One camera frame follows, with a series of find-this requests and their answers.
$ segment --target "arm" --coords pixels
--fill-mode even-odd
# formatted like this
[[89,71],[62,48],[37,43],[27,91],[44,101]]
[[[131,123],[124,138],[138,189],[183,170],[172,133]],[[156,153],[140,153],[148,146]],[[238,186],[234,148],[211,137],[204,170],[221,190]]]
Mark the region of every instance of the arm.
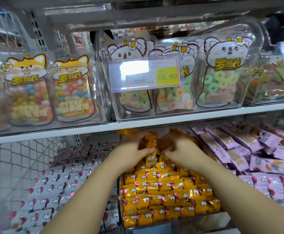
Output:
[[165,156],[208,181],[241,233],[284,233],[281,205],[208,157],[190,139],[168,134],[164,141]]
[[138,150],[140,140],[148,133],[126,137],[99,165],[41,234],[97,234],[109,194],[116,179],[133,168],[153,149]]

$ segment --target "yellow price label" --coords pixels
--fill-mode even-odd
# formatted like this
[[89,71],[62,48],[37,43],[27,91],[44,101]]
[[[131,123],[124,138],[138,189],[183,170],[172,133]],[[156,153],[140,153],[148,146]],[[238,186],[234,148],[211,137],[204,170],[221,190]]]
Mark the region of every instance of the yellow price label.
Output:
[[178,67],[164,67],[156,69],[157,86],[173,86],[179,85],[179,70]]

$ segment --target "cartoon fox face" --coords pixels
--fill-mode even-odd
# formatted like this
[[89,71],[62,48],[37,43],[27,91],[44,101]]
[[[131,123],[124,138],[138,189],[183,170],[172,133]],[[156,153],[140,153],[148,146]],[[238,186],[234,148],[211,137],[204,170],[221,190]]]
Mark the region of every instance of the cartoon fox face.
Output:
[[73,57],[71,57],[68,61],[62,62],[62,61],[56,61],[54,63],[55,67],[59,67],[57,69],[57,72],[53,75],[53,78],[59,78],[59,75],[62,74],[75,74],[78,72],[81,72],[81,75],[86,74],[89,69],[87,67],[89,62],[88,56],[82,56],[78,58],[77,60],[74,60]]
[[43,54],[39,54],[34,58],[30,58],[27,54],[23,60],[8,58],[3,65],[3,71],[6,72],[6,78],[8,80],[16,76],[31,76],[37,74],[40,78],[47,74],[45,68],[46,56]]
[[239,36],[223,42],[213,37],[207,38],[204,42],[204,51],[209,52],[206,61],[214,68],[217,59],[240,59],[239,64],[242,66],[251,43],[252,39]]
[[112,60],[142,58],[147,52],[147,43],[144,38],[132,37],[129,42],[125,39],[124,45],[120,47],[109,45],[107,50]]

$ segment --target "cartoon bear print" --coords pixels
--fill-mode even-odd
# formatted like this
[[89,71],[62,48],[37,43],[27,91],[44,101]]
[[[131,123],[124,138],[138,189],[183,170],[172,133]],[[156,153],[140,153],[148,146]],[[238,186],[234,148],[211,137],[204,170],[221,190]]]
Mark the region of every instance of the cartoon bear print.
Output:
[[111,44],[107,50],[112,60],[142,58],[147,52],[147,42],[144,38],[131,37],[130,41],[124,40],[124,45]]
[[[252,39],[237,36],[236,38],[228,38],[227,41],[220,41],[217,38],[209,37],[204,42],[204,52],[208,53],[206,62],[208,66],[215,70],[235,70],[240,68],[246,59],[248,47],[252,43]],[[232,65],[224,66],[222,69],[218,67],[218,59],[233,59]]]

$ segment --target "hand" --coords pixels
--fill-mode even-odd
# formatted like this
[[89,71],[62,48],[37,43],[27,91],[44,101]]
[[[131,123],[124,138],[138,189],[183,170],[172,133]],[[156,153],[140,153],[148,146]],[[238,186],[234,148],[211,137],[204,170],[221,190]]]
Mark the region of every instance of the hand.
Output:
[[133,168],[142,158],[154,152],[154,149],[138,150],[140,140],[146,135],[150,133],[140,132],[126,136],[109,154],[104,163],[109,162],[115,167],[118,175]]
[[160,139],[160,149],[171,161],[194,171],[199,171],[209,158],[189,138],[173,133],[168,133]]

